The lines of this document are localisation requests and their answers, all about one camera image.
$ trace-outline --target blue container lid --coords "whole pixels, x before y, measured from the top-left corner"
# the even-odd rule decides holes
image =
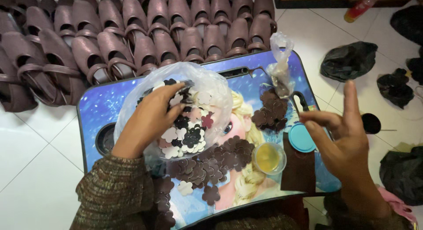
[[[307,153],[316,149],[313,139],[305,128],[303,123],[297,123],[288,131],[289,143],[298,151]]]

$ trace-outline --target hand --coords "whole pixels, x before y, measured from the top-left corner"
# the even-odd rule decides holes
[[[353,211],[367,217],[387,217],[390,207],[380,195],[368,170],[369,144],[358,108],[357,90],[349,80],[344,87],[343,116],[328,112],[300,113],[326,168],[342,183],[341,196]],[[331,131],[334,142],[323,127]]]
[[[144,97],[125,124],[112,155],[139,158],[151,142],[160,138],[185,107],[184,104],[178,104],[167,112],[169,100],[184,86],[183,82],[163,86]]]

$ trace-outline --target clear plastic bag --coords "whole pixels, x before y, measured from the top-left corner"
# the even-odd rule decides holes
[[[228,87],[228,81],[220,74],[206,70],[204,67],[191,62],[177,62],[172,65],[159,68],[147,75],[143,81],[132,90],[126,97],[122,109],[119,113],[116,122],[115,131],[113,134],[115,143],[119,138],[126,122],[132,116],[137,106],[137,101],[144,97],[145,92],[165,80],[191,80],[194,86],[190,89],[190,93],[201,91],[210,94],[211,99],[208,105],[200,105],[196,94],[193,94],[194,104],[202,107],[208,111],[213,112],[211,116],[213,124],[211,128],[207,128],[204,134],[206,145],[204,150],[211,147],[217,142],[218,138],[223,135],[223,131],[230,121],[230,114],[232,111],[232,94]],[[189,158],[199,154],[185,153],[182,157],[172,157],[171,160],[180,160]],[[165,158],[165,154],[161,151],[156,141],[153,141],[145,150],[145,155],[158,156],[161,159]]]
[[[279,47],[285,47],[285,51],[281,51]],[[293,50],[293,41],[282,32],[275,32],[270,37],[270,48],[277,63],[269,64],[266,73],[272,78],[277,95],[281,99],[287,98],[292,94],[295,86],[288,67],[288,57]]]

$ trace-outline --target lap desk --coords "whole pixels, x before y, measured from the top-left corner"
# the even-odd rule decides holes
[[[263,70],[256,68],[260,66],[266,68],[267,65],[275,62],[276,60],[272,52],[267,51],[207,63],[203,64],[203,66],[208,70],[219,72],[227,77],[229,87],[239,93],[243,98],[243,102],[250,105],[254,112],[262,107],[260,95],[269,86],[272,86],[270,77]],[[305,110],[318,110],[317,102],[298,54],[292,52],[288,65],[292,79],[295,81],[293,95],[300,97],[301,106]],[[249,75],[248,71],[253,69],[256,70]],[[143,77],[136,77],[130,80],[108,83],[102,86],[92,87],[82,96],[78,105],[78,118],[80,122],[85,173],[91,170],[95,161],[107,153],[103,146],[113,146],[114,123],[118,119],[119,111],[125,97],[142,81]],[[220,199],[229,202],[228,205],[223,207],[222,205],[209,206],[206,201],[202,200],[203,188],[194,189],[192,194],[182,196],[176,188],[180,181],[176,178],[172,179],[175,187],[170,192],[171,199],[169,202],[171,204],[170,210],[173,212],[173,217],[176,220],[176,229],[194,224],[211,215],[231,211],[257,201],[268,201],[273,198],[295,194],[322,196],[341,188],[340,181],[325,168],[318,150],[310,153],[300,153],[295,151],[290,145],[288,131],[294,124],[299,122],[297,106],[298,104],[295,104],[293,96],[291,96],[285,115],[288,122],[283,130],[279,132],[269,129],[261,131],[264,141],[275,142],[283,146],[287,156],[287,165],[280,174],[267,175],[262,184],[258,186],[258,190],[253,198],[245,204],[232,207],[231,201],[234,199],[234,193],[229,191],[230,194],[225,194],[228,191],[219,191],[221,195]],[[249,128],[242,126],[245,124],[241,124],[241,122],[233,123],[234,125],[238,123],[240,126],[237,127],[237,130],[248,135],[245,130]],[[228,171],[225,182],[219,182],[217,184],[219,189],[235,181],[234,176],[237,173],[234,172],[233,174],[231,180],[231,174]]]

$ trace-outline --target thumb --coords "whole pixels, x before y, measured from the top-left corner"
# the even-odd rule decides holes
[[[184,108],[185,108],[185,104],[183,103],[173,106],[173,108],[171,108],[169,112],[167,112],[166,114],[166,119],[168,120],[168,122],[169,123],[174,122],[175,119],[178,117],[178,115],[181,114],[181,112],[184,110]]]
[[[327,154],[327,152],[336,151],[337,147],[326,135],[325,130],[317,123],[313,121],[305,122],[305,127],[307,128],[308,133],[316,144],[317,148],[322,154]]]

